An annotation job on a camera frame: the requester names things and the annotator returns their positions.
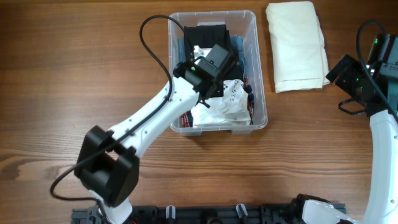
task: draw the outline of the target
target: brown tabletop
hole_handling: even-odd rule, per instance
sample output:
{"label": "brown tabletop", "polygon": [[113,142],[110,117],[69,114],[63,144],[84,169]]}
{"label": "brown tabletop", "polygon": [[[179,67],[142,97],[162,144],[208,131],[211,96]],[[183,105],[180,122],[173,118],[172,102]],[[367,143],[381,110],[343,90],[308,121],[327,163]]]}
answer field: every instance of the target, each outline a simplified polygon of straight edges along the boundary
{"label": "brown tabletop", "polygon": [[[288,203],[299,193],[345,203],[362,219],[371,185],[369,118],[337,104],[337,86],[275,93],[265,9],[269,1],[139,1],[0,6],[0,222],[68,223],[71,209],[49,195],[52,181],[76,162],[85,133],[108,129],[149,101],[167,78],[139,41],[154,14],[251,10],[257,17],[268,125],[250,135],[227,131],[183,137],[170,129],[141,160],[134,205]],[[398,34],[398,1],[314,2],[329,68],[356,57],[355,35],[367,19]],[[363,35],[367,58],[376,27]],[[168,65],[167,21],[144,31]],[[57,188],[89,195],[69,175]]]}

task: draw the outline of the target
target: storage box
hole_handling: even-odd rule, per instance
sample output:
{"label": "storage box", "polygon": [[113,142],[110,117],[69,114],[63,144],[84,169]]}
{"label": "storage box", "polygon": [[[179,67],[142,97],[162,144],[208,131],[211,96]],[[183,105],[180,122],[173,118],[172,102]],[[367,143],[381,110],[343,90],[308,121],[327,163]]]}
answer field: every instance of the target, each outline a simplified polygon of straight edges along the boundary
{"label": "storage box", "polygon": [[[183,26],[205,26],[226,24],[230,35],[243,37],[244,57],[246,59],[246,74],[248,83],[254,93],[254,110],[252,125],[215,124],[204,128],[183,128],[181,119],[176,119],[170,128],[182,135],[199,136],[202,131],[231,130],[232,134],[249,134],[253,130],[261,129],[268,122],[266,97],[262,84],[261,61],[257,36],[256,16],[253,12],[225,11],[225,12],[176,12],[170,15]],[[178,39],[183,37],[181,29],[169,21],[169,69],[172,71],[178,64]]]}

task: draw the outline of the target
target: cable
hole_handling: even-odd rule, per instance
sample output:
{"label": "cable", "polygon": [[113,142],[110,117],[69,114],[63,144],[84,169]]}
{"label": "cable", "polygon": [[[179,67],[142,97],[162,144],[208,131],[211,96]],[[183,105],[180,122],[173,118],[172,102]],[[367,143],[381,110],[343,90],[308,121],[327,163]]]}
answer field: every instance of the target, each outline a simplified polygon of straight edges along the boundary
{"label": "cable", "polygon": [[94,198],[94,197],[64,197],[64,196],[57,195],[57,194],[54,192],[54,190],[55,190],[55,187],[59,184],[59,182],[60,182],[63,178],[65,178],[68,174],[70,174],[72,171],[74,171],[74,170],[77,169],[77,168],[82,167],[82,166],[85,165],[87,162],[89,162],[90,160],[96,158],[97,156],[101,155],[102,153],[105,153],[106,151],[112,150],[113,148],[115,148],[121,141],[123,141],[124,139],[126,139],[129,135],[133,134],[134,131],[135,131],[137,128],[139,128],[139,127],[140,127],[141,125],[143,125],[146,121],[148,121],[151,117],[153,117],[153,115],[155,115],[157,112],[159,112],[160,109],[162,109],[162,107],[169,101],[170,96],[171,96],[171,94],[172,94],[172,88],[173,88],[172,77],[171,77],[169,71],[167,70],[167,68],[164,66],[164,64],[163,64],[163,63],[156,57],[156,55],[148,48],[148,46],[146,45],[146,43],[145,43],[145,41],[144,41],[144,39],[143,39],[143,37],[142,37],[142,30],[143,30],[145,24],[146,24],[147,22],[149,22],[150,20],[155,19],[155,18],[165,18],[165,19],[169,19],[169,20],[173,21],[174,23],[176,23],[176,25],[179,26],[179,28],[181,28],[181,30],[184,32],[184,35],[185,35],[186,37],[188,37],[188,36],[187,36],[186,32],[184,31],[183,26],[182,26],[178,21],[176,21],[175,19],[173,19],[173,18],[171,18],[171,17],[169,17],[169,16],[163,16],[163,15],[156,15],[156,16],[151,16],[151,17],[149,17],[148,19],[146,19],[146,20],[141,24],[141,28],[139,29],[139,38],[140,38],[140,40],[141,40],[142,45],[143,45],[144,48],[149,52],[149,54],[156,60],[156,62],[163,68],[164,72],[165,72],[166,75],[167,75],[167,78],[169,79],[169,92],[167,93],[165,99],[163,100],[163,102],[161,102],[161,104],[160,104],[153,112],[151,112],[148,116],[146,116],[142,121],[138,122],[133,128],[131,128],[129,131],[127,131],[127,132],[126,132],[123,136],[121,136],[119,139],[115,140],[114,143],[108,145],[107,147],[104,147],[103,149],[101,149],[100,151],[98,151],[98,152],[92,154],[91,156],[87,157],[86,159],[83,159],[82,161],[80,161],[80,162],[78,162],[77,164],[71,166],[71,167],[70,167],[69,169],[67,169],[65,172],[63,172],[62,174],[60,174],[60,175],[54,180],[54,182],[51,184],[51,187],[50,187],[50,195],[51,195],[53,198],[56,198],[56,199],[59,199],[59,200],[65,200],[65,201],[84,201],[84,200],[92,200],[92,201],[95,201],[95,202],[98,204],[99,209],[101,210],[101,213],[103,214],[103,217],[104,217],[104,219],[106,220],[106,222],[109,222],[109,221],[108,221],[108,217],[107,217],[106,212],[105,212],[105,210],[104,210],[103,203],[102,203],[99,199]]}
{"label": "cable", "polygon": [[379,22],[379,21],[375,21],[375,20],[370,20],[370,21],[366,21],[364,22],[358,29],[358,32],[356,33],[356,42],[355,42],[355,46],[356,46],[356,53],[358,54],[358,60],[362,66],[362,69],[365,71],[366,76],[368,77],[368,79],[370,80],[370,82],[372,83],[372,86],[374,87],[374,89],[376,90],[376,92],[379,94],[381,100],[383,101],[383,103],[385,104],[385,106],[387,107],[387,109],[389,110],[390,114],[394,117],[394,119],[396,120],[396,122],[398,123],[398,115],[397,113],[394,111],[394,109],[392,108],[392,106],[390,105],[390,103],[388,102],[387,98],[384,96],[383,92],[380,90],[379,86],[377,85],[377,83],[374,81],[373,77],[371,76],[371,72],[369,71],[368,68],[366,68],[365,62],[362,58],[362,53],[361,53],[361,34],[363,29],[370,24],[376,24],[379,26],[379,28],[383,31],[383,34],[386,33],[386,29],[384,28],[384,26]]}

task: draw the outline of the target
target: folded white cloth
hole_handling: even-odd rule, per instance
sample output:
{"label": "folded white cloth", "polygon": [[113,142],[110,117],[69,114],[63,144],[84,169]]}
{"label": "folded white cloth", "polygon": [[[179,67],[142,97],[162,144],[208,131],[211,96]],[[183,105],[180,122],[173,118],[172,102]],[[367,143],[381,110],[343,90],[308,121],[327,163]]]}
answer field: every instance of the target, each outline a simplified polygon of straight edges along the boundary
{"label": "folded white cloth", "polygon": [[199,103],[191,110],[193,127],[208,125],[249,125],[248,93],[241,80],[225,80],[224,96],[206,100],[207,108]]}
{"label": "folded white cloth", "polygon": [[325,40],[312,2],[270,3],[266,9],[274,57],[275,91],[329,84]]}

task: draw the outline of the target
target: clear plastic bin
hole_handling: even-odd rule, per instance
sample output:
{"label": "clear plastic bin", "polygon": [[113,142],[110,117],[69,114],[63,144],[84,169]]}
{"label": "clear plastic bin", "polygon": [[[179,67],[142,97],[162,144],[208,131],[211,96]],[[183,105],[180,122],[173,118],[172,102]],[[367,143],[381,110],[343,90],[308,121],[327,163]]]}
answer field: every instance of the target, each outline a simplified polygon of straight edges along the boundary
{"label": "clear plastic bin", "polygon": [[[252,11],[224,12],[176,12],[170,15],[183,26],[226,24],[229,34],[243,37],[244,57],[246,59],[248,82],[254,93],[254,110],[252,125],[215,124],[204,128],[183,128],[180,119],[176,119],[170,128],[185,136],[199,136],[202,131],[231,130],[232,134],[249,134],[261,129],[268,122],[266,96],[262,84],[262,72],[259,42],[257,36],[256,15]],[[178,39],[183,32],[172,21],[169,21],[169,69],[172,71],[178,64]]]}

